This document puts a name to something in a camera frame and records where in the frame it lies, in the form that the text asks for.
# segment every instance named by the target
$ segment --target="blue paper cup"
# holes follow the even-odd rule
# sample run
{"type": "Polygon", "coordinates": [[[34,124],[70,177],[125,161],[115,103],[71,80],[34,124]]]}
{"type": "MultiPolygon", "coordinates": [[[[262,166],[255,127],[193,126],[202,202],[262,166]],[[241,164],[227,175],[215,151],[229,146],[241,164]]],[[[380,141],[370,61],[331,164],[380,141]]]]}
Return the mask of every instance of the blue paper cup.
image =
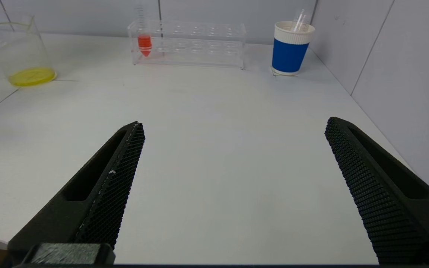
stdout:
{"type": "Polygon", "coordinates": [[[291,31],[292,22],[278,22],[274,25],[274,49],[272,69],[280,75],[296,75],[301,68],[305,52],[315,28],[304,24],[304,31],[291,31]]]}

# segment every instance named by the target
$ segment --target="white tabletop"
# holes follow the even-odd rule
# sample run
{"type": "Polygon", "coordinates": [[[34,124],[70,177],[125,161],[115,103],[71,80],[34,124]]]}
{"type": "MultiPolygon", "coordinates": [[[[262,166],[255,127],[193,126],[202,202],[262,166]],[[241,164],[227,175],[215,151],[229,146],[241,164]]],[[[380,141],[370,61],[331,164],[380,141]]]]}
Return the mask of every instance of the white tabletop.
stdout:
{"type": "MultiPolygon", "coordinates": [[[[43,39],[58,80],[0,103],[1,241],[139,121],[146,141],[117,263],[377,263],[327,119],[401,158],[312,51],[298,77],[276,77],[268,45],[247,45],[239,70],[133,66],[125,38],[43,39]]],[[[0,74],[0,101],[14,90],[0,74]]]]}

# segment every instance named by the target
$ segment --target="white cup rim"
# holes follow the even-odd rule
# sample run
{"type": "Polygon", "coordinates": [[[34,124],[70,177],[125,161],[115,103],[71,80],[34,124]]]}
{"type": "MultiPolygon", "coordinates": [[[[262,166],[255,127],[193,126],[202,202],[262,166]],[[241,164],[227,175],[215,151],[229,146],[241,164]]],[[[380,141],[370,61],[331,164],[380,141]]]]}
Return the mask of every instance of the white cup rim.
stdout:
{"type": "Polygon", "coordinates": [[[292,25],[292,21],[291,20],[285,20],[283,22],[276,22],[276,24],[274,24],[274,26],[276,27],[277,30],[281,31],[281,32],[287,32],[288,34],[312,34],[315,31],[314,26],[308,24],[309,29],[307,32],[293,32],[290,31],[288,29],[283,29],[281,28],[281,26],[279,24],[287,24],[287,25],[292,25]]]}

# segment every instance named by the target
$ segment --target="orange liquid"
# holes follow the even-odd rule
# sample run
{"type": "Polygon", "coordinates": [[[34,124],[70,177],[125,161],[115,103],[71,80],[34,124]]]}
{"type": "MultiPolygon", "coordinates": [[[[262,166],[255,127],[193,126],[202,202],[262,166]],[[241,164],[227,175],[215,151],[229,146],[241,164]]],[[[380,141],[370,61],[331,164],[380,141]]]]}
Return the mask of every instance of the orange liquid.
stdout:
{"type": "Polygon", "coordinates": [[[141,34],[138,36],[138,48],[143,56],[148,57],[152,51],[152,38],[148,34],[141,34]]]}

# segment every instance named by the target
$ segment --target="yellow liquid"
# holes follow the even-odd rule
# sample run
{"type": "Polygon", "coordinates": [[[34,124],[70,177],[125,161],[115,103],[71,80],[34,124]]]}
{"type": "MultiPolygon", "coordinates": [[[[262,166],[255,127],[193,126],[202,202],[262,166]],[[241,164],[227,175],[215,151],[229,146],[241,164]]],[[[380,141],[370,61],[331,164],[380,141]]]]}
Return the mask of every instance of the yellow liquid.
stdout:
{"type": "Polygon", "coordinates": [[[34,86],[47,83],[56,78],[51,68],[27,68],[9,76],[8,80],[14,86],[34,86]]]}

